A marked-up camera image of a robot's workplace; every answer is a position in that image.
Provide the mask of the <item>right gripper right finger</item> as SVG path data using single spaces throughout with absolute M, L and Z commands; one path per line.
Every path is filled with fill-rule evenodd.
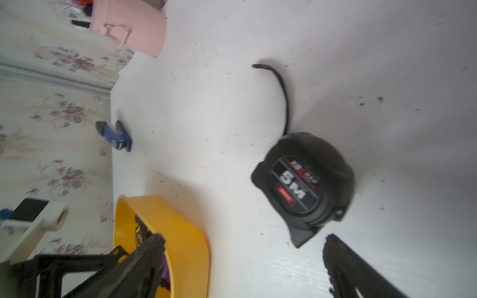
M 326 237 L 323 260 L 335 298 L 406 296 L 334 234 Z

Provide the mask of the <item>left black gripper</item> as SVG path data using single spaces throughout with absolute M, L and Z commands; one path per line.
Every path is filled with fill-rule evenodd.
M 74 298 L 128 255 L 123 247 L 117 246 L 107 255 L 36 255 L 31 260 L 16 264 L 7 262 L 7 296 L 60 298 L 63 278 L 67 274 L 92 272 L 92 276 L 65 295 Z

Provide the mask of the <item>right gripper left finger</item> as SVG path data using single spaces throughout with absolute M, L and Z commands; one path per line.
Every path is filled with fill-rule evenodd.
M 151 235 L 123 262 L 68 298 L 154 298 L 164 271 L 165 239 Z

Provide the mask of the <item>purple tape measure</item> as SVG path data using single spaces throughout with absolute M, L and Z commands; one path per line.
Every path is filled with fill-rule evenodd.
M 162 261 L 163 273 L 160 280 L 160 287 L 171 291 L 170 270 L 166 258 Z

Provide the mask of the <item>yellow plastic storage box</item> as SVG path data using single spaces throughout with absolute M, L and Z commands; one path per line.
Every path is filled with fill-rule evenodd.
M 202 232 L 156 196 L 120 196 L 115 204 L 114 246 L 132 253 L 148 232 L 165 239 L 170 289 L 158 288 L 158 298 L 206 298 L 209 247 Z

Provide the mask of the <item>black 5M tape measure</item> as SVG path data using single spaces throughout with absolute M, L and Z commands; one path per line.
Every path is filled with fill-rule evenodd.
M 274 210 L 284 220 L 291 243 L 301 248 L 327 223 L 342 221 L 354 196 L 355 175 L 340 152 L 329 142 L 307 132 L 289 132 L 290 104 L 283 77 L 272 72 L 284 95 L 282 136 L 251 174 Z

